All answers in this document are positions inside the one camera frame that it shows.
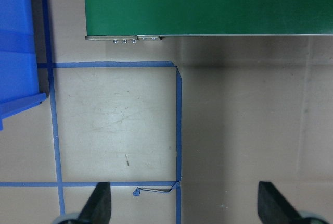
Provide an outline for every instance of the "blue tape line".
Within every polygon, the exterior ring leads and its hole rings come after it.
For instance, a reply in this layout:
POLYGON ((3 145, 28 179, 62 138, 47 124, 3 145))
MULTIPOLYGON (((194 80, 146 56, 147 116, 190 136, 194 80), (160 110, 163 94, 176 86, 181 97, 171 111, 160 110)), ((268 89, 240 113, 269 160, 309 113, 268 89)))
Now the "blue tape line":
POLYGON ((53 76, 53 64, 52 64, 52 42, 49 23, 49 11, 47 0, 42 0, 43 6, 43 20, 44 20, 44 34, 45 34, 45 47, 46 47, 46 59, 47 59, 47 73, 49 84, 49 97, 51 104, 51 117, 52 117, 52 129, 53 129, 53 143, 56 162, 56 175, 58 183, 58 197, 60 214, 65 214, 65 201, 63 199, 63 186, 62 186, 62 174, 61 174, 61 161, 60 161, 60 147, 58 136, 58 120, 57 120, 57 105, 54 88, 54 76, 53 76))
POLYGON ((176 224, 181 224, 181 214, 182 214, 182 189, 177 188, 176 191, 176 224))
POLYGON ((175 182, 170 189, 148 189, 148 188, 136 188, 133 192, 133 196, 140 196, 141 191, 169 194, 172 190, 180 187, 179 181, 175 182))
POLYGON ((57 182, 0 182, 0 187, 11 188, 50 188, 57 186, 57 182))
POLYGON ((79 63, 53 63, 54 68, 146 68, 175 67, 171 61, 89 61, 79 63))
POLYGON ((37 69, 46 69, 47 64, 46 63, 37 63, 37 69))
POLYGON ((176 87, 176 150, 177 150, 177 181, 182 180, 182 77, 177 69, 176 87))

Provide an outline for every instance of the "green panel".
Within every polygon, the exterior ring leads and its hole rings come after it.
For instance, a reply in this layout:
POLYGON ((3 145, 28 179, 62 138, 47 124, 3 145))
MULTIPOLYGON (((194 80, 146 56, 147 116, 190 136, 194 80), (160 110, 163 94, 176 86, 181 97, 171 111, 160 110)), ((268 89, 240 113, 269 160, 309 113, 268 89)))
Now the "green panel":
POLYGON ((88 35, 332 34, 333 0, 85 0, 88 35))

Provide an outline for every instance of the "blue tape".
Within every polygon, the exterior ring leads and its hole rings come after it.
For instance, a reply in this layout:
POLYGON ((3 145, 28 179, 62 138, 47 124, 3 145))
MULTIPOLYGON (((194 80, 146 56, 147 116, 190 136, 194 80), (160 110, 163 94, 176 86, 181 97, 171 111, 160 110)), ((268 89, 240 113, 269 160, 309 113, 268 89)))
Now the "blue tape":
POLYGON ((46 69, 47 64, 46 63, 37 63, 37 69, 46 69))
POLYGON ((88 61, 79 63, 53 63, 54 68, 146 68, 175 67, 171 61, 88 61))
POLYGON ((176 191, 176 224, 181 224, 181 214, 182 214, 182 189, 177 188, 176 191))
POLYGON ((149 188, 136 188, 133 192, 133 196, 139 196, 141 191, 149 191, 156 192, 162 194, 168 194, 174 189, 178 189, 180 187, 179 181, 175 182, 170 189, 149 189, 149 188))
POLYGON ((42 0, 43 7, 43 20, 44 20, 44 34, 45 34, 45 47, 46 47, 46 59, 47 59, 47 73, 49 84, 49 97, 51 104, 51 117, 52 117, 52 129, 53 129, 53 143, 56 162, 56 175, 58 183, 58 197, 60 214, 65 214, 65 201, 63 199, 63 186, 62 186, 62 174, 61 174, 61 161, 60 161, 60 147, 59 147, 59 135, 58 135, 58 120, 57 120, 57 105, 54 89, 54 76, 53 76, 53 64, 52 64, 52 42, 49 23, 49 11, 47 0, 42 0))
POLYGON ((182 180, 182 77, 177 69, 176 85, 176 179, 182 180))

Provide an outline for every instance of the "beige floor tile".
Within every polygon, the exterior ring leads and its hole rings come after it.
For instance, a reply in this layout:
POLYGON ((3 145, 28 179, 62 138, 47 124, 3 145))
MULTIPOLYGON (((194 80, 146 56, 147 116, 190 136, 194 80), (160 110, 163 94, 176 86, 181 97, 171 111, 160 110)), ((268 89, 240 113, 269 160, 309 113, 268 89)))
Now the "beige floor tile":
POLYGON ((333 36, 312 36, 312 63, 333 64, 333 36))
POLYGON ((49 224, 59 216, 57 188, 0 188, 2 223, 49 224))
POLYGON ((50 101, 4 119, 0 181, 56 181, 50 101))
POLYGON ((304 68, 184 69, 183 179, 294 181, 304 68))
POLYGON ((64 181, 175 180, 175 68, 55 74, 64 181))
MULTIPOLYGON (((169 194, 142 191, 137 197, 132 195, 134 190, 135 187, 111 188, 110 223, 175 223, 175 190, 169 194)), ((93 188, 65 188, 66 212, 80 212, 92 191, 93 188)))
POLYGON ((305 181, 333 180, 333 67, 313 66, 305 116, 301 178, 305 181))
MULTIPOLYGON (((261 223, 258 183, 184 182, 182 223, 261 223)), ((296 183, 274 184, 294 204, 296 183)))
POLYGON ((297 210, 319 215, 333 222, 333 183, 301 183, 297 192, 297 210))

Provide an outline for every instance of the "tile floor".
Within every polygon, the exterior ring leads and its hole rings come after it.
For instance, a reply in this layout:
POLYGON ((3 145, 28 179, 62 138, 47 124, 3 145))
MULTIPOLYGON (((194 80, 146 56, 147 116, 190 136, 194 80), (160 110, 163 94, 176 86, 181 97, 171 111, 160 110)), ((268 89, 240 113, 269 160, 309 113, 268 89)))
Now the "tile floor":
MULTIPOLYGON (((36 35, 43 39, 37 4, 36 35)), ((296 209, 333 223, 333 37, 167 38, 115 45, 84 39, 84 0, 49 0, 49 6, 53 62, 178 66, 182 223, 259 224, 259 180, 273 181, 296 209)), ((36 52, 45 63, 43 43, 37 42, 36 52)), ((39 69, 47 101, 4 120, 0 181, 51 186, 0 187, 5 223, 51 223, 60 214, 54 137, 68 213, 79 211, 93 189, 81 182, 176 180, 175 68, 55 68, 55 93, 47 72, 39 69)), ((175 223, 175 191, 133 197, 135 187, 111 187, 112 223, 175 223)))

